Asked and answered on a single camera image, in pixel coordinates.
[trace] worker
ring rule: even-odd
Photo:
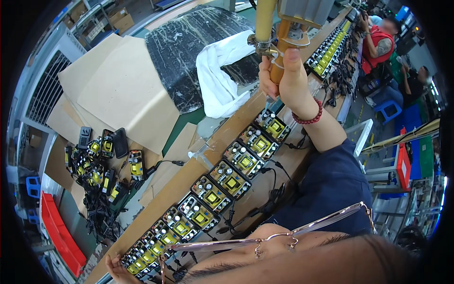
[[[353,156],[355,144],[347,139],[336,119],[312,98],[301,65],[299,50],[287,49],[278,89],[270,80],[270,60],[263,56],[259,65],[260,89],[272,98],[280,94],[302,123],[318,157],[299,187],[301,197],[278,210],[249,239],[288,233],[289,229],[348,210],[346,207],[361,201],[369,208],[372,205],[367,180]],[[298,242],[291,250],[289,244],[295,244],[295,240],[277,236],[260,244],[259,258],[255,255],[257,244],[215,254],[198,262],[177,283],[401,283],[411,267],[410,255],[371,232],[369,217],[362,208],[320,230],[295,236]],[[106,257],[110,275],[119,284],[139,284],[121,266],[119,258]]]
[[[400,108],[407,108],[410,104],[422,96],[424,86],[429,83],[429,70],[422,66],[418,72],[403,64],[400,69],[404,80],[398,84],[392,79],[379,93],[373,97],[365,97],[366,103],[371,107],[380,105],[387,100],[393,100]]]
[[[385,62],[394,51],[394,35],[402,32],[401,23],[395,18],[385,18],[380,25],[369,28],[369,16],[360,14],[360,25],[366,32],[363,40],[362,70],[369,74],[377,64]]]

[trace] red vest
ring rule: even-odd
[[[378,29],[377,25],[373,25],[372,28],[370,29],[370,37],[372,38],[372,42],[374,43],[374,46],[377,46],[378,42],[380,40],[386,39],[386,38],[391,40],[392,46],[391,46],[391,50],[388,51],[388,53],[385,53],[382,56],[379,56],[377,58],[372,58],[370,56],[370,52],[369,52],[369,48],[367,46],[366,39],[363,40],[362,68],[363,68],[363,71],[366,74],[369,74],[370,71],[372,70],[372,68],[375,68],[377,66],[377,64],[379,64],[380,62],[387,61],[391,57],[391,54],[394,51],[394,39],[393,39],[393,36],[389,35],[389,34],[385,34],[384,32],[380,31]]]

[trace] eyeglasses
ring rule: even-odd
[[[357,212],[358,210],[361,209],[361,207],[364,207],[366,210],[366,215],[369,217],[369,222],[370,226],[372,228],[372,231],[374,234],[377,233],[377,231],[374,228],[374,222],[372,220],[372,208],[368,208],[364,202],[358,202],[355,203],[351,206],[345,207],[344,209],[341,209],[337,212],[334,212],[326,217],[323,217],[321,219],[318,219],[317,221],[314,221],[310,224],[306,224],[304,226],[301,226],[299,228],[296,228],[288,233],[277,233],[269,236],[268,238],[265,239],[233,239],[233,240],[224,240],[224,241],[215,241],[215,242],[202,242],[202,243],[187,243],[187,244],[168,244],[165,247],[165,250],[173,250],[173,251],[215,251],[215,250],[226,250],[226,249],[237,249],[241,247],[245,247],[251,244],[257,244],[257,247],[255,248],[255,257],[256,259],[260,259],[260,257],[263,255],[263,251],[260,250],[260,245],[263,242],[269,241],[272,238],[275,238],[277,236],[289,236],[292,239],[292,242],[290,242],[287,246],[288,249],[294,250],[296,247],[296,244],[298,244],[298,239],[295,238],[297,235],[301,235],[304,233],[308,233],[323,227],[326,227],[328,225],[331,225],[339,220],[342,220],[353,213]],[[159,265],[161,266],[161,277],[163,279],[163,284],[164,284],[164,266],[165,266],[165,261],[167,260],[167,257],[165,256],[164,252],[160,255],[159,257]]]

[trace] blue stool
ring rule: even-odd
[[[395,113],[388,116],[386,111],[391,112],[393,109],[392,106],[394,106]],[[393,100],[387,100],[386,102],[382,103],[381,105],[374,107],[374,110],[375,110],[375,112],[381,111],[381,113],[385,117],[385,122],[383,123],[383,125],[387,124],[389,121],[391,121],[394,117],[398,116],[402,112],[402,109],[400,108],[400,106]]]
[[[27,215],[31,224],[39,224],[39,216],[35,209],[27,209]]]
[[[41,193],[41,185],[39,184],[39,176],[29,176],[25,179],[27,185],[27,194],[30,197],[39,199]]]

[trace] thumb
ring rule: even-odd
[[[284,76],[289,79],[298,79],[301,70],[300,50],[288,48],[284,53]]]

